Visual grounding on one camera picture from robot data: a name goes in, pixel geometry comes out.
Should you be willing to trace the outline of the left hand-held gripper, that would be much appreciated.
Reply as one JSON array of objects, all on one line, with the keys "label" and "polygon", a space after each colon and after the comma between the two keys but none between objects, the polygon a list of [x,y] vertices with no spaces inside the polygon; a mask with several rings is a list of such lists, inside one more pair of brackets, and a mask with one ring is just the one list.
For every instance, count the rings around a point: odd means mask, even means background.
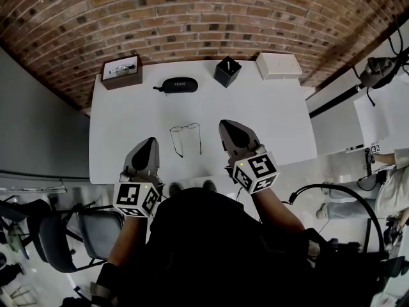
[{"label": "left hand-held gripper", "polygon": [[125,216],[150,217],[162,197],[164,186],[157,177],[151,176],[157,174],[159,164],[156,138],[145,139],[131,149],[125,157],[124,172],[114,185],[114,207]]}]

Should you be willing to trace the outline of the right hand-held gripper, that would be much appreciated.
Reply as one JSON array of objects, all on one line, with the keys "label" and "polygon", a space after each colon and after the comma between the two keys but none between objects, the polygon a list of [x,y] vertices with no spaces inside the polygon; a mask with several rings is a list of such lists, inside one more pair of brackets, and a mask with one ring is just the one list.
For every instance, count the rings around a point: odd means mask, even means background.
[{"label": "right hand-held gripper", "polygon": [[219,134],[229,155],[227,171],[235,184],[249,194],[272,186],[279,175],[271,151],[260,143],[249,127],[232,120],[221,120]]}]

